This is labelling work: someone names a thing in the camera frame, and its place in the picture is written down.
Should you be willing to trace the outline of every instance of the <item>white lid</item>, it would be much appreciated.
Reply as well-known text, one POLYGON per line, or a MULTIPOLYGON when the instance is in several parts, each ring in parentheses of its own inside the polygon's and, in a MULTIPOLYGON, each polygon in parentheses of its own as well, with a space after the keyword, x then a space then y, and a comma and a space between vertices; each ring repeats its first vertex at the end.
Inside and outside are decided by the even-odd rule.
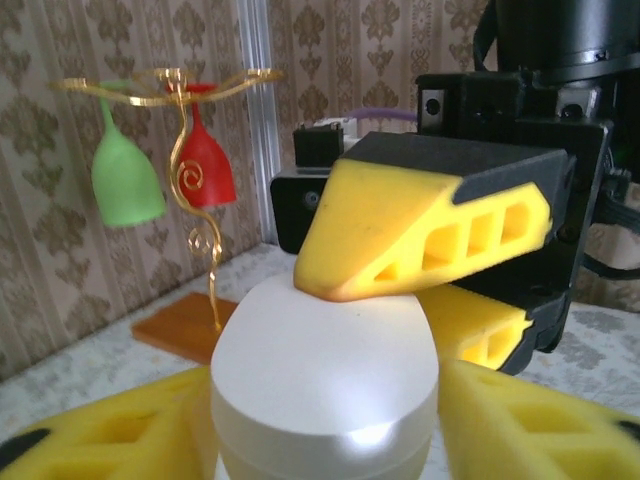
POLYGON ((229 320, 211 375, 220 440, 284 478, 386 470, 435 423, 438 360, 413 295, 331 303, 271 277, 229 320))

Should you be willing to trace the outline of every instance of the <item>damask pattern wallpaper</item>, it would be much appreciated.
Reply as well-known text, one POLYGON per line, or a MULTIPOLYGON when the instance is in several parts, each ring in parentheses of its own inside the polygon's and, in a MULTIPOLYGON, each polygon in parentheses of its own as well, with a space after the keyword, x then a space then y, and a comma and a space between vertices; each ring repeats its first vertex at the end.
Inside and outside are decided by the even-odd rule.
MULTIPOLYGON (((241 70, 235 2, 0 0, 0 380, 204 273, 186 246, 197 220, 173 201, 155 222, 102 225, 90 184, 98 101, 47 88, 159 66, 186 66, 209 82, 241 70)), ((176 112, 112 110, 166 184, 176 112)), ((260 239, 246 99, 202 113, 238 191, 238 202, 215 211, 228 257, 260 239)))
MULTIPOLYGON (((360 107, 414 110, 414 79, 473 67, 475 26, 486 0, 268 0, 280 145, 293 162, 291 131, 303 121, 360 107)), ((396 122, 370 129, 407 130, 396 122)))

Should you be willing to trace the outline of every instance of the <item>orange base plate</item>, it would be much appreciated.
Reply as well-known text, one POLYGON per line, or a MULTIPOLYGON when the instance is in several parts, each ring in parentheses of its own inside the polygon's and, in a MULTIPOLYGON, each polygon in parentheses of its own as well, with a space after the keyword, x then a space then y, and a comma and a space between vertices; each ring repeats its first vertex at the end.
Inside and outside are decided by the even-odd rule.
MULTIPOLYGON (((238 306, 218 299, 223 325, 238 306)), ((213 329, 213 309, 209 297, 191 293, 173 305, 131 327, 133 338, 202 365, 211 362, 218 335, 213 329)))

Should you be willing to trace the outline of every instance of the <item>yellow foam pad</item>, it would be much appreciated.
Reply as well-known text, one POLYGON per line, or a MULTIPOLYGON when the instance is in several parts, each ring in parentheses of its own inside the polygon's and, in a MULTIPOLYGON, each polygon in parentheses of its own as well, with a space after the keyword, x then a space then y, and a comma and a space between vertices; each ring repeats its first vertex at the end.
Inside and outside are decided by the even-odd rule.
POLYGON ((640 419, 468 362, 440 371, 440 425, 455 480, 637 480, 640 419))
POLYGON ((38 422, 22 433, 51 433, 0 480, 209 480, 209 383, 197 368, 38 422))
POLYGON ((462 359, 497 370, 532 324, 526 312, 454 285, 416 292, 440 361, 462 359))
POLYGON ((544 245, 535 184, 455 205, 462 179, 339 159, 298 255, 296 288, 329 301, 415 292, 544 245))

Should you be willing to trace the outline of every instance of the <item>white cylindrical object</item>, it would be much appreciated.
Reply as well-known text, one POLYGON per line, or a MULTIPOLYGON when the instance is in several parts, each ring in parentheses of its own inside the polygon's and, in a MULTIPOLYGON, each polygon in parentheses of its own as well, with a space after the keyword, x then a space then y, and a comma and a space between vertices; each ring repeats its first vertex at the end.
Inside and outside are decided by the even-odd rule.
POLYGON ((424 467, 438 360, 413 295, 331 303, 272 277, 237 307, 211 376, 232 480, 415 480, 424 467))

